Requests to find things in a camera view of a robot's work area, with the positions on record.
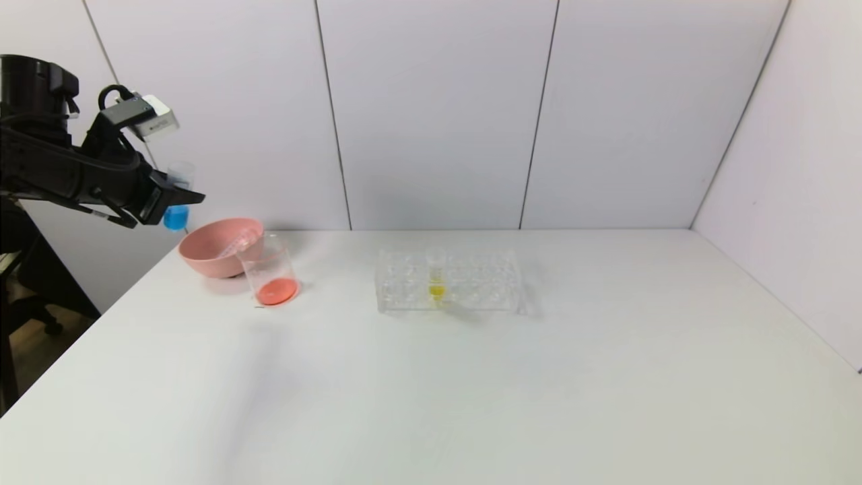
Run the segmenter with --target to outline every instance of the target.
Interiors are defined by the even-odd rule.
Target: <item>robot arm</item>
[[[119,91],[108,108],[105,98]],[[0,190],[3,195],[48,200],[129,228],[158,224],[171,205],[198,204],[204,195],[176,187],[153,169],[122,133],[141,140],[177,128],[157,98],[121,85],[105,88],[100,112],[81,147],[72,145],[66,120],[77,117],[78,79],[53,63],[0,55]],[[82,204],[100,204],[114,214]]]

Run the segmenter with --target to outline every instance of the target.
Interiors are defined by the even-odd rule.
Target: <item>pink bowl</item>
[[[234,217],[207,224],[192,231],[179,244],[179,255],[192,269],[208,278],[230,278],[242,273],[242,263],[236,255],[218,255],[243,230],[264,233],[264,225],[257,219]]]

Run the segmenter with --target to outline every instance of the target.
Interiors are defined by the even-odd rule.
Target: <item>white table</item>
[[[285,237],[278,308],[170,253],[0,419],[0,483],[862,483],[862,377],[693,232]],[[529,314],[379,314],[423,244],[514,249]]]

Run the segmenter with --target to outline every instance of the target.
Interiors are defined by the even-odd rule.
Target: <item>white wall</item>
[[[522,227],[689,227],[786,4],[561,1]]]
[[[862,368],[862,2],[792,3],[694,229]]]
[[[177,113],[150,148],[197,165],[191,226],[349,227],[314,0],[87,5],[120,82]]]
[[[556,2],[318,0],[354,229],[516,229]]]
[[[81,117],[69,121],[69,132],[80,145],[98,112],[99,91],[114,83],[84,5],[72,0],[3,0],[0,54],[55,62],[78,76]],[[146,154],[141,143],[135,145]],[[178,234],[161,227],[128,230],[48,202],[25,201],[24,207],[100,312],[179,241]]]

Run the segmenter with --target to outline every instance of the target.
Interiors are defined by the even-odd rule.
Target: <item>red liquid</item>
[[[299,285],[295,280],[277,278],[266,283],[264,287],[258,290],[258,294],[255,296],[264,305],[278,305],[291,299],[293,295],[297,294],[298,290]]]

